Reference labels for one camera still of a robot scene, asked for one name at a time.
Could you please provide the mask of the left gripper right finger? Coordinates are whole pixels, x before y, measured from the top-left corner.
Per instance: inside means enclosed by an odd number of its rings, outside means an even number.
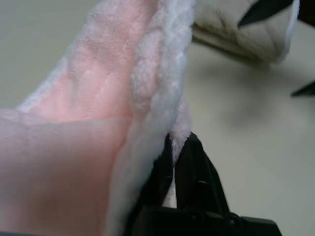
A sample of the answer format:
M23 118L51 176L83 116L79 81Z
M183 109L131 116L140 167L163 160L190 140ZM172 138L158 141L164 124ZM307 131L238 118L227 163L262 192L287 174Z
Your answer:
M218 172L194 133L186 140L175 165L175 184L177 208L229 212Z

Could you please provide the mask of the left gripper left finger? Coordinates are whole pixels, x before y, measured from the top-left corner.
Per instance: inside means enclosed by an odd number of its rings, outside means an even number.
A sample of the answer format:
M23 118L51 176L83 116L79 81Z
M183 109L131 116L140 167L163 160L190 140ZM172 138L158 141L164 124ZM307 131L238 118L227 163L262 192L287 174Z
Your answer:
M162 206L173 179L172 142L166 136L164 149L154 161L149 179L140 192L140 197L134 208L139 212L142 206Z

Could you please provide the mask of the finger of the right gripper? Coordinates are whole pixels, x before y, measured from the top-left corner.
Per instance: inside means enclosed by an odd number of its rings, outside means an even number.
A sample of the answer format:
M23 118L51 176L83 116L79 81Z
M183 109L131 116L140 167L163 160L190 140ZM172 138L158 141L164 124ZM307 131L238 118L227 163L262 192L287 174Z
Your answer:
M294 0L258 0L244 14L237 27L264 21L286 9L293 2Z
M315 95L315 81L299 88L291 94L291 97L312 97Z

